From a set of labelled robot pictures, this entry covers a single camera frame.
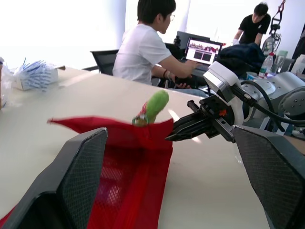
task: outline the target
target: green toy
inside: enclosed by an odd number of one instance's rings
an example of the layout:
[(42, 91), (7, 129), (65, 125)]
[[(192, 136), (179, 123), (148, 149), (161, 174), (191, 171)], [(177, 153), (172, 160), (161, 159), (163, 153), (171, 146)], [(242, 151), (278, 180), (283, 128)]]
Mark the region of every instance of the green toy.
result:
[(157, 115), (165, 108), (169, 101), (169, 95), (166, 91), (161, 90), (156, 92), (150, 100), (148, 100), (140, 113), (132, 120), (132, 124), (144, 126), (154, 123)]

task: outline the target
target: black t-shirt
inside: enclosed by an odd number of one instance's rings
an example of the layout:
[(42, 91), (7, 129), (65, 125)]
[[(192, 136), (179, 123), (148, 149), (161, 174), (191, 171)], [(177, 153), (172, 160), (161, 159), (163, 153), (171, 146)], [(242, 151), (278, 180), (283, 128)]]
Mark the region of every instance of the black t-shirt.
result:
[(264, 16), (264, 18), (258, 23), (253, 23), (252, 14), (245, 17), (239, 27), (240, 30), (244, 31), (239, 43), (249, 44), (255, 42), (258, 33), (267, 33), (270, 21), (271, 17), (269, 14)]

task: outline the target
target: man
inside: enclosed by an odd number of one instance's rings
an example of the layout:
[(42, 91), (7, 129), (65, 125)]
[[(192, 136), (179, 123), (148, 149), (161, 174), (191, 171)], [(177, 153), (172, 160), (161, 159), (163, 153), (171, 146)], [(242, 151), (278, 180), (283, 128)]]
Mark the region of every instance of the man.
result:
[(243, 19), (234, 37), (233, 44), (249, 44), (255, 42), (257, 45), (260, 45), (263, 34), (267, 33), (271, 21), (271, 17), (267, 12), (267, 4), (260, 3), (257, 5), (254, 9), (254, 14)]
[[(151, 84), (152, 75), (172, 81), (176, 76), (178, 78), (191, 76), (198, 63), (179, 62), (171, 55), (157, 33), (166, 33), (175, 9), (175, 0), (139, 0), (139, 23), (123, 36), (113, 68), (115, 77)], [(186, 85), (179, 85), (179, 87), (185, 88)], [(201, 90), (181, 90), (188, 94), (205, 96)]]

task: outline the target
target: white t-shirt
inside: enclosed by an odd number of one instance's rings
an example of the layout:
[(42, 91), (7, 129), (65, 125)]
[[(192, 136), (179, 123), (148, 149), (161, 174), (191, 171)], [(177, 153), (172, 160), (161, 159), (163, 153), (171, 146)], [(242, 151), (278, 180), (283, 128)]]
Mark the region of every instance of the white t-shirt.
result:
[(151, 84), (152, 68), (170, 55), (156, 30), (148, 25), (138, 24), (123, 36), (113, 76)]

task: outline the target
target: white table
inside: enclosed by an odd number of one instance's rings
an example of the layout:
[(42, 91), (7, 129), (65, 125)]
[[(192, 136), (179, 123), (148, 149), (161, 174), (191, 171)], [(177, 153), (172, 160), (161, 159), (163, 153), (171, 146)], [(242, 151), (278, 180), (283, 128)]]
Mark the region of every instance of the white table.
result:
[[(85, 77), (0, 112), (0, 218), (29, 188), (36, 176), (76, 135), (47, 119), (100, 115), (130, 122), (157, 87), (106, 75)], [(198, 97), (169, 91), (170, 101), (157, 121), (191, 110), (187, 101)], [(173, 145), (160, 229), (267, 229), (268, 223), (245, 169), (235, 159), (236, 148), (221, 136)]]
[[(48, 86), (47, 90), (53, 90), (54, 88), (61, 87), (62, 84), (67, 84), (73, 82), (74, 78), (78, 76), (93, 75), (94, 73), (86, 70), (78, 70), (66, 67), (65, 70), (58, 69), (58, 82), (53, 83)], [(5, 105), (4, 111), (14, 109), (15, 107), (22, 106), (26, 104), (27, 101), (32, 98), (39, 97), (45, 94), (41, 89), (21, 91), (16, 88), (12, 88), (9, 92), (9, 102)]]

